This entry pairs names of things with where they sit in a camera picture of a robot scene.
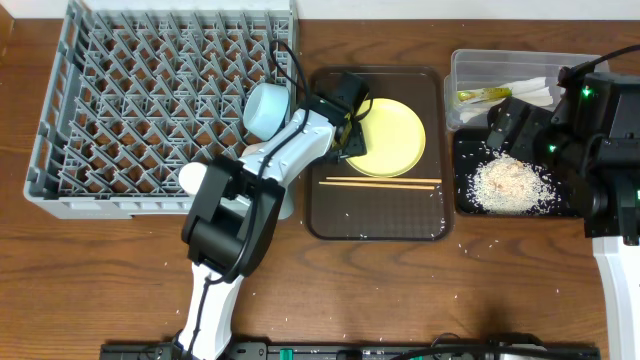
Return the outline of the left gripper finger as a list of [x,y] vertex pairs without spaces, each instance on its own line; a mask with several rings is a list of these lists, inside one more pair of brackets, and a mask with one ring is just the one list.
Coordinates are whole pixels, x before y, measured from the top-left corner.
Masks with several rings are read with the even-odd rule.
[[342,148],[342,157],[359,157],[367,154],[367,147],[362,125],[359,121],[351,123],[351,130]]
[[343,160],[341,150],[329,151],[321,157],[314,160],[315,164],[339,164]]

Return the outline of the yellow plate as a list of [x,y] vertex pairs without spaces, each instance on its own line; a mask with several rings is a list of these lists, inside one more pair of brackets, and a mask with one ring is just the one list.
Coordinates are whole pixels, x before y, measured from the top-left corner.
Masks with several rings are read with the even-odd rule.
[[366,100],[358,115],[365,112],[359,124],[367,153],[350,157],[347,163],[371,177],[397,177],[411,170],[426,147],[419,116],[409,106],[388,98]]

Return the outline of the white paper napkin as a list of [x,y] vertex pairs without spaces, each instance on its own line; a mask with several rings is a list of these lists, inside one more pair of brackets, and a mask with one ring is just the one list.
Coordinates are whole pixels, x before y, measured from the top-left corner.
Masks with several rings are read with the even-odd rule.
[[[536,77],[529,80],[515,81],[495,87],[508,87],[512,90],[512,95],[509,97],[515,97],[519,100],[529,102],[533,105],[544,107],[550,106],[554,102],[554,99],[551,95],[550,87],[546,85],[545,77]],[[501,103],[504,99],[505,98],[496,101],[465,104],[461,103],[457,99],[456,93],[456,100],[461,105],[460,120],[463,123],[466,123],[474,117],[488,112],[492,106]]]

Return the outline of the green orange snack wrapper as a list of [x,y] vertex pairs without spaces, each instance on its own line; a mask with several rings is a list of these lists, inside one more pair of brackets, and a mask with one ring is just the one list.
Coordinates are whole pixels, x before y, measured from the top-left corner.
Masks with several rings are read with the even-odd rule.
[[465,90],[457,92],[457,99],[461,103],[475,104],[488,101],[496,101],[512,95],[512,90],[508,87],[481,88],[475,90]]

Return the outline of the light blue bowl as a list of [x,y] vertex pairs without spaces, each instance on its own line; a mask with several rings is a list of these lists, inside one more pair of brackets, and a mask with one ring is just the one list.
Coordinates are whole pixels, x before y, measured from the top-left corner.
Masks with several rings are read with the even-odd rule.
[[279,130],[289,110],[289,92],[285,86],[261,83],[245,104],[243,125],[262,141],[271,139]]

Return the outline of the pink white bowl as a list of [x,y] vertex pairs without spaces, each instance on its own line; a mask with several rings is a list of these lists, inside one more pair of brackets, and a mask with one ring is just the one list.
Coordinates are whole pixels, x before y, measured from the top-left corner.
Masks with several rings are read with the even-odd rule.
[[243,153],[242,153],[242,156],[243,156],[243,157],[246,157],[246,156],[249,156],[249,155],[251,155],[251,154],[253,154],[253,153],[255,153],[255,152],[258,152],[259,150],[263,149],[265,145],[266,145],[266,143],[265,143],[265,142],[262,142],[262,143],[256,143],[256,144],[251,144],[251,145],[247,146],[247,147],[244,149],[244,151],[243,151]]

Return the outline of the white paper cup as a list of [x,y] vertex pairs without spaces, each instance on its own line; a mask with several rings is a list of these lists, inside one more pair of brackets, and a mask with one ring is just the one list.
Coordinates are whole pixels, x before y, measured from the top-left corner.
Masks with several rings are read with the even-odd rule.
[[199,162],[184,165],[178,174],[180,187],[189,195],[195,196],[204,180],[207,166]]

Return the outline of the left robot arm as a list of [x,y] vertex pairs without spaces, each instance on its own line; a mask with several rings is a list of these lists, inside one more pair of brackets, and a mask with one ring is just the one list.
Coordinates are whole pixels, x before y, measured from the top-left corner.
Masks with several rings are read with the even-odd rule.
[[260,264],[277,221],[290,215],[291,182],[310,164],[366,154],[359,109],[369,97],[361,77],[344,72],[327,93],[307,93],[290,108],[286,87],[263,83],[241,120],[259,142],[237,160],[191,162],[179,184],[193,198],[181,231],[192,263],[193,292],[175,359],[217,359],[230,343],[242,281]]

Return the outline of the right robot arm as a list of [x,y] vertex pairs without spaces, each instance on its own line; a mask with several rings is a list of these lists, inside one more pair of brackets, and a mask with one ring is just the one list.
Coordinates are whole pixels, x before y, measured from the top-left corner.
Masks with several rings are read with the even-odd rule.
[[542,166],[584,221],[604,290],[612,359],[639,357],[639,79],[565,71],[554,110],[509,97],[491,108],[487,143]]

